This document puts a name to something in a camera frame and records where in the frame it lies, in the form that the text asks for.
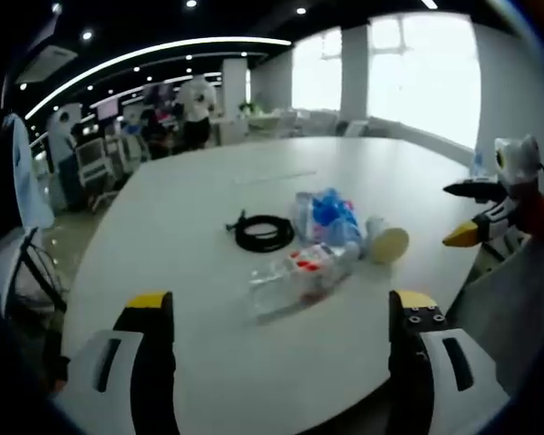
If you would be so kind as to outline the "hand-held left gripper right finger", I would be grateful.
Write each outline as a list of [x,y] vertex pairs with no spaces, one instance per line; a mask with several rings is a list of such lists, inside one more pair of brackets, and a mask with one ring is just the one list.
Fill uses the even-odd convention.
[[389,293],[389,434],[478,434],[508,402],[496,364],[428,295]]

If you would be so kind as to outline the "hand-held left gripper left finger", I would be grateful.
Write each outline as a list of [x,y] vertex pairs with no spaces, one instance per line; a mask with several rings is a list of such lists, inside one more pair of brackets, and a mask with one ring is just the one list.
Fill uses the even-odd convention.
[[172,293],[139,295],[67,365],[56,406],[81,434],[177,434]]

